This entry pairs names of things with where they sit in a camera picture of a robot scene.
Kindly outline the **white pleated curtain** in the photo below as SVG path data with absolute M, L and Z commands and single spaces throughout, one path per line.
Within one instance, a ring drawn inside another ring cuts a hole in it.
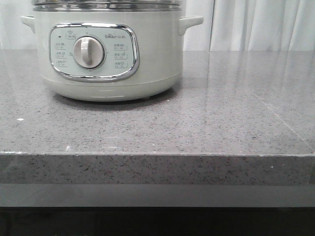
M 3 0 L 0 47 L 34 49 L 35 35 L 21 23 L 35 7 L 60 7 L 61 0 Z M 312 0 L 171 0 L 183 16 L 202 16 L 186 31 L 186 51 L 313 51 L 315 3 Z

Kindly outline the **glass pot lid steel rim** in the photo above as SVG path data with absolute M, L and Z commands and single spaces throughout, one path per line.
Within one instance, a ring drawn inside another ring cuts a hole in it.
M 180 11 L 180 0 L 33 0 L 35 11 L 141 12 Z

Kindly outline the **pale green electric cooking pot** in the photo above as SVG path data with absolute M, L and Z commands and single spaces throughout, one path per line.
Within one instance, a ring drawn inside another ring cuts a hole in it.
M 83 101 L 145 98 L 174 86 L 183 38 L 202 16 L 180 10 L 80 11 L 35 8 L 21 22 L 36 35 L 42 78 L 55 93 Z

